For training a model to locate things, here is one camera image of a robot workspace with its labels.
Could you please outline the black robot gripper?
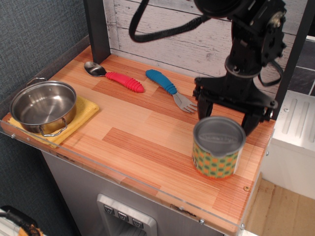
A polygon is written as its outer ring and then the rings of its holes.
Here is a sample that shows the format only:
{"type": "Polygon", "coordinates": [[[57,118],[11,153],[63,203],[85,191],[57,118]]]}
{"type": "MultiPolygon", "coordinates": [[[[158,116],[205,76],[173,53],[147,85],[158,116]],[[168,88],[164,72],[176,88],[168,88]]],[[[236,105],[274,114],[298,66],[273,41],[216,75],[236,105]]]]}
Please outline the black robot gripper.
{"type": "Polygon", "coordinates": [[[228,107],[244,115],[242,128],[250,135],[263,120],[269,120],[278,102],[261,92],[253,79],[230,74],[222,77],[197,77],[193,96],[197,100],[198,118],[209,117],[213,105],[228,107]]]}

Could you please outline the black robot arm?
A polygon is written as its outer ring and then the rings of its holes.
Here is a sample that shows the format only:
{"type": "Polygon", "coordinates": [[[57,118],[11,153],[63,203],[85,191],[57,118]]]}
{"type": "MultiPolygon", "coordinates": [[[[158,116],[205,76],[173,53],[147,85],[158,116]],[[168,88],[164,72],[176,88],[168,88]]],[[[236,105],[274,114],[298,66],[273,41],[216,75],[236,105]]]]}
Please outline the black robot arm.
{"type": "Polygon", "coordinates": [[[196,7],[209,19],[227,18],[232,22],[232,48],[225,60],[226,75],[195,78],[193,96],[199,119],[212,113],[218,104],[244,113],[242,128],[249,135],[259,123],[269,120],[278,103],[254,84],[261,70],[271,64],[279,78],[262,82],[265,87],[278,84],[284,71],[275,61],[286,47],[282,31],[285,3],[282,0],[197,0],[196,7]]]}

